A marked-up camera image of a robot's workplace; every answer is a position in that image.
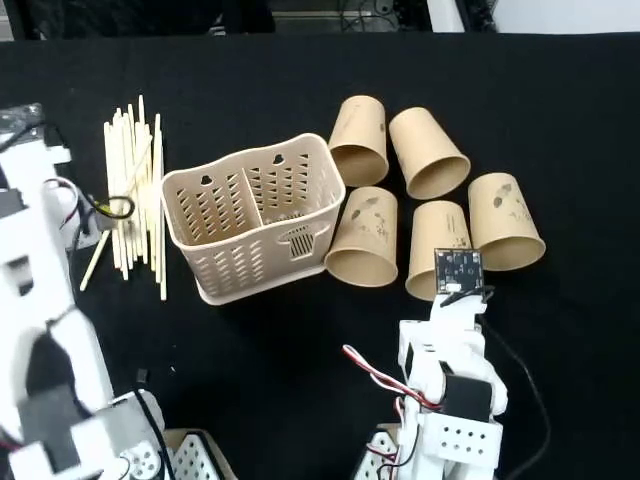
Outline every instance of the circuit board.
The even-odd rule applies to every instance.
[[[436,249],[437,294],[467,292],[484,286],[478,250]]]

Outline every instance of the black fabric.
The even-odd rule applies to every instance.
[[[430,108],[471,158],[470,178],[516,176],[547,242],[536,265],[486,275],[497,287],[487,321],[526,358],[554,429],[548,455],[522,478],[627,478],[640,430],[639,49],[638,35],[4,44],[0,107],[42,102],[85,188],[103,196],[102,123],[139,93],[163,116],[168,170],[300,132],[328,138],[353,94],[381,99],[389,118]],[[389,154],[382,186],[400,208],[392,286],[361,289],[325,273],[210,307],[170,245],[162,303],[146,269],[123,282],[104,255],[79,306],[96,325],[117,392],[148,369],[168,425],[209,430],[242,479],[347,478],[369,433],[394,414],[392,394],[340,346],[400,375],[398,321],[428,314],[404,289],[418,202]],[[466,205],[467,183],[446,198]],[[487,342],[509,388],[505,472],[539,445],[542,422],[524,375]]]

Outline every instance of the white bracket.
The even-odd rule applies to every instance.
[[[376,447],[378,450],[388,453],[390,455],[398,453],[398,447],[396,446],[393,438],[388,432],[379,431],[376,432],[369,441],[369,445]],[[365,454],[362,457],[360,466],[356,470],[353,480],[390,480],[391,468],[384,468],[380,472],[378,477],[378,469],[385,463],[392,463],[386,458],[377,455],[369,450],[365,450]]]
[[[199,435],[190,434],[173,456],[176,480],[221,480],[214,461]]]
[[[495,469],[500,458],[502,425],[440,413],[424,416],[422,453],[468,465]]]

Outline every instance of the basket divider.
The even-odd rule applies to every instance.
[[[253,196],[253,191],[251,190],[251,184],[249,183],[249,177],[247,176],[247,172],[243,168],[241,173],[242,180],[241,190],[242,196],[245,199],[244,208],[246,209],[245,214],[248,216],[251,225],[255,225],[254,228],[259,228],[264,226],[264,222],[262,221],[262,215],[260,215],[260,210],[258,209],[258,204],[256,202],[255,197]]]

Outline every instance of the brown paper cup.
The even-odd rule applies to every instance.
[[[485,270],[526,267],[544,255],[520,187],[508,173],[489,173],[469,185],[469,213],[474,248]]]
[[[329,149],[346,185],[363,187],[381,181],[389,171],[384,106],[364,95],[345,100]]]
[[[407,291],[421,300],[436,296],[436,248],[471,248],[462,208],[446,201],[425,203],[413,213]]]
[[[471,162],[424,108],[405,110],[391,120],[389,134],[413,198],[428,200],[460,185]]]
[[[354,190],[324,263],[338,280],[359,287],[382,287],[398,276],[398,202],[378,187]]]

